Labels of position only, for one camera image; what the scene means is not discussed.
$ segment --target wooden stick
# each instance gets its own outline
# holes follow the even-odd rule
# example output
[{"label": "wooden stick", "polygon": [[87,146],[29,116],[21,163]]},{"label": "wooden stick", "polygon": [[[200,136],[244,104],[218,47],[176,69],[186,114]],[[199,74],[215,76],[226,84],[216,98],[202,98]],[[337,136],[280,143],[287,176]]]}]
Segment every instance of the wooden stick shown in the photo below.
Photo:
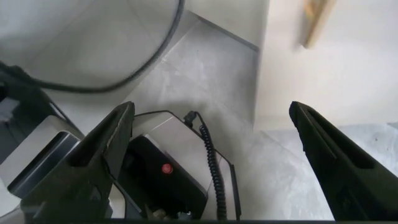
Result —
[{"label": "wooden stick", "polygon": [[306,5],[305,12],[311,23],[307,38],[303,44],[306,49],[315,45],[335,4],[336,0],[318,0],[317,2],[311,0]]}]

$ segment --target tiled floor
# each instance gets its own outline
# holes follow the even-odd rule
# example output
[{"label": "tiled floor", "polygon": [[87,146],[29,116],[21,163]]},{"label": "tiled floor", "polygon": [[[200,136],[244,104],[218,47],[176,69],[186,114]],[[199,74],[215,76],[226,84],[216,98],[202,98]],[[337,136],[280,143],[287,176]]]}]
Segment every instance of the tiled floor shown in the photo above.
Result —
[{"label": "tiled floor", "polygon": [[[203,115],[215,146],[236,166],[242,219],[332,220],[297,132],[252,131],[256,60],[257,52],[199,22],[125,101],[135,102],[136,113]],[[341,130],[398,174],[396,129]]]}]

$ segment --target white wall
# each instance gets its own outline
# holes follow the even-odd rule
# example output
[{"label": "white wall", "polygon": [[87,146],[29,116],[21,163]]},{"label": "white wall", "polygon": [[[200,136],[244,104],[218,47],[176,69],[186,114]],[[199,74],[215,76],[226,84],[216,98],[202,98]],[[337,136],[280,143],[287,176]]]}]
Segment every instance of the white wall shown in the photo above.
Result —
[{"label": "white wall", "polygon": [[338,1],[312,50],[298,45],[302,0],[272,0],[255,129],[293,128],[291,101],[336,125],[398,121],[398,1]]},{"label": "white wall", "polygon": [[187,9],[232,34],[261,45],[262,17],[268,0],[187,0]]}]

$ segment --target coiled cable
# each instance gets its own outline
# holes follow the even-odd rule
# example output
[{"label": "coiled cable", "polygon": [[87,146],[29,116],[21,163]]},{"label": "coiled cable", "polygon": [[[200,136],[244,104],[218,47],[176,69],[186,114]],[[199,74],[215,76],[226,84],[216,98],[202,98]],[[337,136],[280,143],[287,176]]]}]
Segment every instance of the coiled cable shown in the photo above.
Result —
[{"label": "coiled cable", "polygon": [[149,68],[164,52],[168,44],[170,43],[175,30],[178,27],[178,24],[180,23],[181,15],[184,9],[184,4],[185,0],[179,0],[178,1],[178,6],[177,10],[173,19],[173,23],[167,32],[167,35],[165,39],[163,40],[162,44],[160,47],[155,51],[155,53],[148,59],[147,62],[145,62],[140,68],[138,68],[135,72],[132,72],[128,77],[107,85],[107,86],[101,86],[101,87],[85,87],[85,86],[70,86],[70,85],[65,85],[61,83],[52,83],[52,82],[46,82],[43,80],[39,80],[33,77],[30,77],[26,73],[20,73],[23,72],[22,69],[12,69],[12,67],[7,66],[6,64],[0,62],[0,70],[4,72],[6,75],[10,75],[13,78],[18,79],[19,81],[22,81],[28,85],[33,85],[39,88],[43,89],[48,89],[48,90],[57,90],[57,91],[65,91],[65,92],[70,92],[70,93],[106,93],[110,91],[117,90],[118,88],[121,88],[131,81],[135,80],[139,76],[142,75],[142,73]]},{"label": "coiled cable", "polygon": [[207,162],[210,168],[211,178],[213,179],[213,185],[216,192],[216,202],[217,202],[217,219],[226,220],[226,199],[224,191],[224,180],[221,175],[220,167],[218,166],[216,149],[214,148],[213,141],[211,140],[210,132],[198,112],[195,114],[199,117],[201,126],[199,131],[205,142],[205,147],[207,150]]}]

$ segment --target red button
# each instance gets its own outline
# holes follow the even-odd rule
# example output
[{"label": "red button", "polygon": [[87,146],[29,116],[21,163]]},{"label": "red button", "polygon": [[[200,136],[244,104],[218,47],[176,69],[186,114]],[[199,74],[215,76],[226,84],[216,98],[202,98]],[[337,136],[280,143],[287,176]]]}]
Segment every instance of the red button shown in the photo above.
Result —
[{"label": "red button", "polygon": [[164,174],[171,174],[173,172],[173,167],[170,164],[163,164],[162,172]]}]

